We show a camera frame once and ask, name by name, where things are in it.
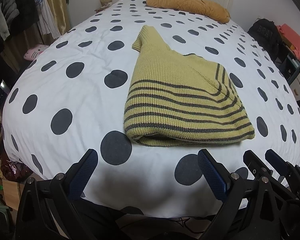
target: folded sweater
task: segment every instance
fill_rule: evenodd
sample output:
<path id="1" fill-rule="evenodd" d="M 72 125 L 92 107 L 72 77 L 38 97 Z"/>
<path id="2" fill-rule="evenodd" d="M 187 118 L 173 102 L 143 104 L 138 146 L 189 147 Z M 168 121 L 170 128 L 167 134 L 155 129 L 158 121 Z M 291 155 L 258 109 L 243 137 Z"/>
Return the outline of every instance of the folded sweater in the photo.
<path id="1" fill-rule="evenodd" d="M 219 63 L 182 55 L 144 25 L 124 110 L 124 129 L 146 146 L 229 144 L 254 138 L 254 128 Z"/>

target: orange cloth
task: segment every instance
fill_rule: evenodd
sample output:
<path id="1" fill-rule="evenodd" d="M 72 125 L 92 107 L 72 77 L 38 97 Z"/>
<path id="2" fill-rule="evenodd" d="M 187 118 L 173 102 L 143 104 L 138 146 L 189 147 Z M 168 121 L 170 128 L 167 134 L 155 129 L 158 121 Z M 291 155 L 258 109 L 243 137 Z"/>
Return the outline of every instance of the orange cloth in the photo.
<path id="1" fill-rule="evenodd" d="M 147 0 L 147 5 L 155 8 L 178 9 L 206 15 L 221 23 L 227 23 L 230 20 L 227 9 L 209 0 Z"/>
<path id="2" fill-rule="evenodd" d="M 297 59 L 300 60 L 300 36 L 296 33 L 289 25 L 278 25 L 278 31 L 282 34 L 291 44 L 296 48 L 293 53 L 296 55 Z"/>

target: black backpack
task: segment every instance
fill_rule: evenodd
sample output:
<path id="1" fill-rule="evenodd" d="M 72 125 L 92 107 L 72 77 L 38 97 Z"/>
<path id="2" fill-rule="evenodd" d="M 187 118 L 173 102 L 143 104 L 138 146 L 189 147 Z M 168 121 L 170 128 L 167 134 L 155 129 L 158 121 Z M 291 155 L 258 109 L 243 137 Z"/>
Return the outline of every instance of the black backpack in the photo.
<path id="1" fill-rule="evenodd" d="M 258 42 L 259 46 L 268 52 L 272 61 L 277 59 L 282 38 L 274 22 L 260 19 L 252 25 L 248 30 L 248 34 Z"/>

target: bed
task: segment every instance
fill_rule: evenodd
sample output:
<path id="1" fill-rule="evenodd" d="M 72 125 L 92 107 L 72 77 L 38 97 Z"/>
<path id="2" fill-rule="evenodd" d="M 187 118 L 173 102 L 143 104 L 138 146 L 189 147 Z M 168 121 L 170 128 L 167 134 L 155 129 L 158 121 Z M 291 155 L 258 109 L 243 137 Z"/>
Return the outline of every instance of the bed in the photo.
<path id="1" fill-rule="evenodd" d="M 230 9 L 232 0 L 215 0 Z M 230 20 L 146 0 L 119 0 L 56 40 L 21 75 L 3 109 L 4 146 L 44 179 L 66 172 L 87 149 L 98 165 L 82 197 L 130 214 L 206 216 L 221 206 L 197 165 L 202 146 L 146 147 L 123 129 L 124 105 L 143 25 L 154 26 L 181 54 L 222 64 L 255 128 L 255 138 L 208 151 L 230 171 L 253 178 L 242 161 L 266 150 L 300 166 L 300 109 L 279 70 L 256 41 Z M 274 171 L 273 176 L 287 185 Z"/>

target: screw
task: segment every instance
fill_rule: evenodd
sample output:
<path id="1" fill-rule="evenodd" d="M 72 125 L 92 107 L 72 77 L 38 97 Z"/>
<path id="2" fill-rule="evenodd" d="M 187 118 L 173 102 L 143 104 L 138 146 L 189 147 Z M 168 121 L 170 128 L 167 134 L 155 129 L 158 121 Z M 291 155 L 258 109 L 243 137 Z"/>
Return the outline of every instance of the screw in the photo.
<path id="1" fill-rule="evenodd" d="M 268 182 L 269 182 L 269 179 L 268 179 L 267 177 L 262 177 L 261 179 L 262 179 L 262 181 L 263 181 L 264 183 L 268 183 Z"/>
<path id="2" fill-rule="evenodd" d="M 57 175 L 56 175 L 56 179 L 63 179 L 64 178 L 64 174 L 63 173 L 58 173 Z"/>
<path id="3" fill-rule="evenodd" d="M 239 174 L 238 173 L 231 173 L 231 177 L 233 178 L 233 179 L 239 179 Z"/>
<path id="4" fill-rule="evenodd" d="M 29 183 L 29 184 L 31 184 L 32 182 L 34 182 L 34 178 L 29 178 L 29 179 L 27 179 L 27 183 Z"/>

